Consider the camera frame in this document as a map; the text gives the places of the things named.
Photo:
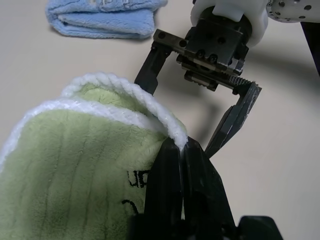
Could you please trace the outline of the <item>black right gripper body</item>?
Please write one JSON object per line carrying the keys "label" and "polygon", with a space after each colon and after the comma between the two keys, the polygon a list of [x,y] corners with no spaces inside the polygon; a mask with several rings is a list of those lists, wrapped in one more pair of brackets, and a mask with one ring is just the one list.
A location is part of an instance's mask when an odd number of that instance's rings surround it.
{"label": "black right gripper body", "polygon": [[256,84],[242,78],[248,39],[252,29],[243,17],[234,22],[225,17],[201,17],[184,38],[157,29],[152,48],[161,51],[162,61],[177,53],[176,61],[185,69],[184,78],[215,91],[219,85],[234,95],[252,95]]}

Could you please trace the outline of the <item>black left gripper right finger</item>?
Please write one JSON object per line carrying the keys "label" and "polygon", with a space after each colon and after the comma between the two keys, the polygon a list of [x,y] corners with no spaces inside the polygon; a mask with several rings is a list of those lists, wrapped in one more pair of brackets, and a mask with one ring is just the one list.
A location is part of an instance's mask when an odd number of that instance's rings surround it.
{"label": "black left gripper right finger", "polygon": [[181,157],[184,212],[194,226],[235,224],[225,188],[219,175],[200,144],[188,138]]}

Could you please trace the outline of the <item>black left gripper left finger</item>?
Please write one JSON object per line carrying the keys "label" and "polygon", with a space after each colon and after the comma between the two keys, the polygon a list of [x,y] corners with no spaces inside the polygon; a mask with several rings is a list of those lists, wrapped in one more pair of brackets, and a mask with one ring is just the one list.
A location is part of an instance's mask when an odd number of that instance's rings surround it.
{"label": "black left gripper left finger", "polygon": [[144,214],[152,218],[180,218],[182,216],[182,178],[180,149],[167,138],[148,173]]}

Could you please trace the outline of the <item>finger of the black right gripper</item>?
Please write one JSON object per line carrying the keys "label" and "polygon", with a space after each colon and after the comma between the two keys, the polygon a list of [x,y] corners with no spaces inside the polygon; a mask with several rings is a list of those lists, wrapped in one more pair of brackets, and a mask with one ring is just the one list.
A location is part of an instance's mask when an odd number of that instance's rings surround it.
{"label": "finger of the black right gripper", "polygon": [[171,52],[171,49],[152,47],[134,83],[147,93],[153,95],[158,86],[157,77]]}
{"label": "finger of the black right gripper", "polygon": [[224,113],[216,127],[204,151],[208,158],[216,154],[242,128],[261,90],[256,83],[242,84],[232,90],[239,95],[239,99]]}

